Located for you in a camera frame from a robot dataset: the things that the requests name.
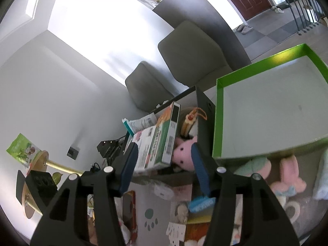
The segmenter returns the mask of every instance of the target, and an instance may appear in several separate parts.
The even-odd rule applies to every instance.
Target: green package
[[[37,146],[21,133],[7,149],[8,154],[27,168],[29,168],[30,163],[40,151],[41,150]]]

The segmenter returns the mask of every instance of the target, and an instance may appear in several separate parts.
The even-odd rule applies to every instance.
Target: gray armchair
[[[166,36],[158,49],[174,78],[188,87],[205,91],[232,72],[219,45],[189,21]]]
[[[125,80],[132,100],[145,112],[151,112],[158,104],[173,98],[173,95],[151,73],[154,69],[147,62],[141,62]]]

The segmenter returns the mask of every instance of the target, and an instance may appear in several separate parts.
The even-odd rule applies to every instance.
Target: stuffed animal
[[[256,158],[239,167],[234,174],[250,177],[253,173],[260,174],[264,179],[271,171],[271,162],[266,157]]]
[[[205,239],[206,236],[201,237],[198,242],[195,240],[187,240],[184,246],[203,246]]]
[[[280,179],[270,185],[276,196],[292,197],[305,191],[306,182],[298,176],[298,163],[294,155],[280,161]]]
[[[176,217],[179,224],[186,224],[188,219],[188,207],[185,203],[181,203],[176,208]]]
[[[181,138],[176,138],[175,144],[177,147],[173,151],[172,162],[177,164],[183,170],[194,171],[195,167],[191,159],[191,145],[195,142],[197,142],[197,136],[187,141],[184,141]]]

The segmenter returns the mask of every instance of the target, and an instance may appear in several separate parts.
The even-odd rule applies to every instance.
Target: paw print
[[[154,224],[154,222],[152,220],[153,216],[154,216],[154,210],[153,209],[149,208],[145,211],[145,217],[150,220],[148,222],[147,221],[145,222],[145,228],[147,228],[148,231],[150,231],[150,226],[151,226],[151,228],[154,228],[155,225],[158,224],[157,218],[155,219],[155,224]]]

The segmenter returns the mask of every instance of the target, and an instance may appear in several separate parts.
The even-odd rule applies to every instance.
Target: pink plush pig
[[[175,139],[177,147],[174,149],[172,154],[172,162],[177,164],[183,170],[194,171],[194,163],[191,159],[191,145],[197,142],[197,136],[191,140],[184,141],[181,138]]]

